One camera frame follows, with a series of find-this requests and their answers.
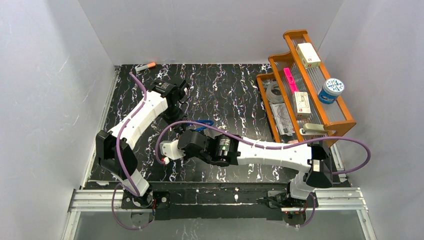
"marble tabletop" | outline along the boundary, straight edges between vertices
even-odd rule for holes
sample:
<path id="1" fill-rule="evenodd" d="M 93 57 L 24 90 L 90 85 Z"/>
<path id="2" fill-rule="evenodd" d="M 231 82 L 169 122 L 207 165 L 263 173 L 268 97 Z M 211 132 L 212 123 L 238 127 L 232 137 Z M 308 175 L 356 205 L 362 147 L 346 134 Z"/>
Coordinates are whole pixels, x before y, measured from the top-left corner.
<path id="1" fill-rule="evenodd" d="M 104 130 L 118 124 L 143 98 L 142 91 L 129 76 L 138 65 L 122 65 L 109 106 Z M 138 73 L 148 83 L 155 79 L 183 78 L 191 85 L 188 104 L 184 104 L 189 120 L 213 120 L 215 126 L 233 134 L 272 142 L 264 103 L 257 87 L 256 76 L 271 72 L 269 64 L 164 64 Z M 200 159 L 177 160 L 163 166 L 156 162 L 155 143 L 167 126 L 158 117 L 142 134 L 133 151 L 138 170 L 148 181 L 170 182 L 230 182 L 287 183 L 297 171 L 279 166 L 250 164 L 219 167 Z M 164 139 L 177 136 L 169 132 Z M 90 182 L 116 181 L 94 163 Z"/>

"small cardboard box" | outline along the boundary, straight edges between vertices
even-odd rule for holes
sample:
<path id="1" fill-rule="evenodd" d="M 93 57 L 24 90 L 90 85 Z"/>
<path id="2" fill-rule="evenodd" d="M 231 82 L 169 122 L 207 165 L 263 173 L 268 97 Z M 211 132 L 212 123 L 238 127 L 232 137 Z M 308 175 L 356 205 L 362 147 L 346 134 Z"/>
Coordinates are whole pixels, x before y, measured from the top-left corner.
<path id="1" fill-rule="evenodd" d="M 298 44 L 296 52 L 299 54 L 300 60 L 302 61 L 305 69 L 317 68 L 320 66 L 320 57 L 315 51 L 314 46 L 312 46 L 309 42 Z"/>
<path id="2" fill-rule="evenodd" d="M 306 119 L 311 116 L 311 105 L 307 92 L 295 91 L 293 93 L 293 104 L 296 117 Z"/>

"blue and white lid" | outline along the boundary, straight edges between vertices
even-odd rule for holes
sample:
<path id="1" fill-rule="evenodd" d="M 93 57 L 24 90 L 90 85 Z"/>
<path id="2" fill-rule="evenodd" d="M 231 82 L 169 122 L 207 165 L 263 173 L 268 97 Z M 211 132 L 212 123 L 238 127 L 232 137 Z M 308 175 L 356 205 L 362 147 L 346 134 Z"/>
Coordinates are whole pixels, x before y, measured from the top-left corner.
<path id="1" fill-rule="evenodd" d="M 337 78 L 329 78 L 323 86 L 324 91 L 333 96 L 339 96 L 345 90 L 345 84 Z"/>

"pink object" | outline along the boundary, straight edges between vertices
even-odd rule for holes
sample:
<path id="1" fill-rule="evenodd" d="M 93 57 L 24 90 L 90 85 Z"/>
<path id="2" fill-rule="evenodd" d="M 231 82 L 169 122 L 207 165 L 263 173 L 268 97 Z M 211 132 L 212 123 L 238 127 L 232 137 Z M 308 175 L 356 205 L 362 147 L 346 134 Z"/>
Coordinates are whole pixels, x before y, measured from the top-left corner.
<path id="1" fill-rule="evenodd" d="M 295 78 L 292 76 L 290 69 L 285 67 L 284 69 L 285 78 L 287 79 L 288 85 L 290 86 L 291 93 L 299 92 L 298 86 L 296 86 Z"/>

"roll of tape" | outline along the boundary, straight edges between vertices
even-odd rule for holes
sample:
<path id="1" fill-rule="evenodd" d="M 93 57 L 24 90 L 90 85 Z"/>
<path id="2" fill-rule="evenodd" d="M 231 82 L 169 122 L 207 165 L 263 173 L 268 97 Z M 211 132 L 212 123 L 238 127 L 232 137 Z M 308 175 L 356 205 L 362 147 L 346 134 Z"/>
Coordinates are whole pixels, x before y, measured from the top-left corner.
<path id="1" fill-rule="evenodd" d="M 266 88 L 266 99 L 273 104 L 281 104 L 284 103 L 283 96 L 281 95 L 280 87 L 276 81 L 268 84 Z"/>

